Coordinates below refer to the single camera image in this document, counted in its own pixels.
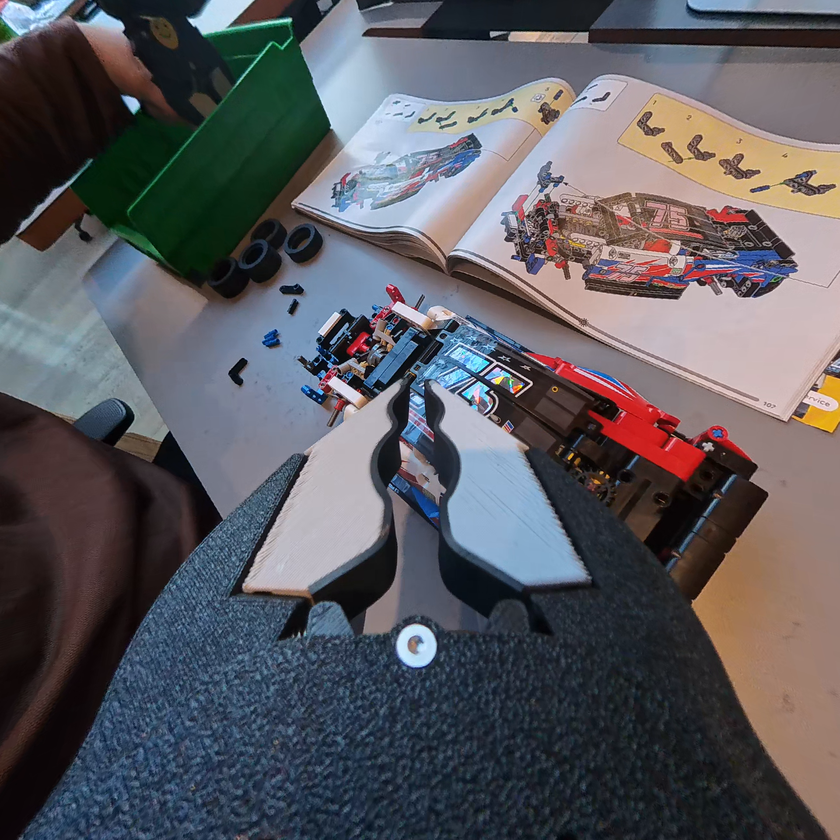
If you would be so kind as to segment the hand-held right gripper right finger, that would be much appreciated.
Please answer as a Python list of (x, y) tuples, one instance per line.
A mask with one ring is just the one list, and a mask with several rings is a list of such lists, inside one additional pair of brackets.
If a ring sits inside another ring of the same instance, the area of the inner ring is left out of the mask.
[(444, 488), (438, 563), (449, 591), (488, 617), (501, 601), (590, 586), (528, 447), (438, 382), (426, 381), (424, 393)]

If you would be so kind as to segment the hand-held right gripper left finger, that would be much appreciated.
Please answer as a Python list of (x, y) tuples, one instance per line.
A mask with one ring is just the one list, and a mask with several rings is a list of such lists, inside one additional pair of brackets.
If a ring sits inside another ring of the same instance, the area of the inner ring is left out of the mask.
[(389, 386), (310, 447), (243, 583), (245, 593), (336, 602), (355, 618), (390, 588), (396, 533), (387, 487), (402, 463), (410, 384)]

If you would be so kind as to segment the green plastic bin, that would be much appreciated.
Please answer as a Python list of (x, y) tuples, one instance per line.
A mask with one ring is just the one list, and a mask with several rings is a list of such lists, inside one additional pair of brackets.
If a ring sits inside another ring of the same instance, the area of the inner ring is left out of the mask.
[(290, 18), (208, 37), (237, 80), (205, 122), (139, 112), (70, 184), (118, 236), (191, 278), (234, 250), (330, 129)]

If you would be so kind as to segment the brick model race car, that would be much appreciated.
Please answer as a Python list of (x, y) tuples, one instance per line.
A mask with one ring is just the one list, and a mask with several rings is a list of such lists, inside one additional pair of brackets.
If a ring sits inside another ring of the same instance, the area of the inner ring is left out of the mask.
[(694, 437), (678, 418), (599, 371), (530, 351), (475, 318), (421, 312), (388, 286), (370, 315), (341, 309), (321, 326), (303, 393), (348, 418), (399, 379), (412, 382), (391, 488), (438, 526), (424, 383), (433, 380), (525, 445), (542, 450), (610, 509), (695, 600), (767, 499), (757, 466), (720, 425)]

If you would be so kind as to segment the grey desk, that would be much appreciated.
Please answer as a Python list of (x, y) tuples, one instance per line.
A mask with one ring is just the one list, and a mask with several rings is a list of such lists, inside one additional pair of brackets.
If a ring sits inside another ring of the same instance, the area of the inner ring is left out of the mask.
[[(329, 135), (268, 215), (298, 223), (291, 200), (394, 92), (433, 100), (487, 98), (542, 77), (576, 91), (608, 72), (699, 99), (754, 127), (799, 140), (838, 140), (838, 50), (666, 45), (557, 45), (364, 37), (335, 10), (302, 45), (329, 115)], [(277, 285), (233, 301), (197, 290), (118, 242), (83, 285), (189, 459), (228, 515), (290, 455), (326, 431), (301, 393), (297, 362), (334, 310), (360, 313), (394, 283), (448, 303), (531, 349), (617, 376), (687, 432), (725, 426), (759, 464), (770, 497), (695, 609), (766, 749), (832, 838), (838, 838), (838, 435), (783, 423), (614, 351), (564, 325), (433, 267), (321, 224), (325, 245), (305, 266), (283, 259), (280, 281), (306, 289), (299, 310)], [(279, 331), (280, 344), (263, 345)], [(228, 377), (248, 364), (242, 386)]]

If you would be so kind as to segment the person's left hand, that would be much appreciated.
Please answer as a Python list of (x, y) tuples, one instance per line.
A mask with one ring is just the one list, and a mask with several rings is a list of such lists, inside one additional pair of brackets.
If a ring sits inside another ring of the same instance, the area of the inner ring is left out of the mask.
[(186, 124), (170, 107), (152, 75), (133, 53), (129, 40), (116, 28), (77, 24), (121, 94), (136, 99), (158, 120)]

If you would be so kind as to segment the person's black trousers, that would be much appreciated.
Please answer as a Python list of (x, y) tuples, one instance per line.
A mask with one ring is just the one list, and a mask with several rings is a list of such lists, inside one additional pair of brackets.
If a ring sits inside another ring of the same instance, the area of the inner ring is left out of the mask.
[(187, 484), (196, 510), (198, 527), (203, 536), (207, 536), (222, 521), (222, 517), (172, 432), (167, 432), (164, 436), (152, 463)]

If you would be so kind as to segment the open instruction booklet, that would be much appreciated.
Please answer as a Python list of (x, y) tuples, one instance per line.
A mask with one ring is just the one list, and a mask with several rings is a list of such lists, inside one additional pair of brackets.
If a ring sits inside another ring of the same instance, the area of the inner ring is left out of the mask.
[(839, 150), (630, 77), (393, 94), (293, 207), (786, 419), (838, 353)]

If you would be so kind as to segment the yellow black leaflet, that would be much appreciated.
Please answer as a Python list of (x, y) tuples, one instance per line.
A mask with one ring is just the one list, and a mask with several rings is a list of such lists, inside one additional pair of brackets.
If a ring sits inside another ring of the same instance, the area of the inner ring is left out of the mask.
[(839, 425), (839, 355), (820, 374), (791, 419), (829, 434), (835, 432)]

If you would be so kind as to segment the silver monitor stand base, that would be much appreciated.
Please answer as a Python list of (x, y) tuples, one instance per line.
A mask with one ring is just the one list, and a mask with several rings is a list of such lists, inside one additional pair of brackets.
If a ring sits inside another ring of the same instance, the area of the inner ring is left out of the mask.
[(839, 16), (839, 1), (686, 1), (703, 14)]

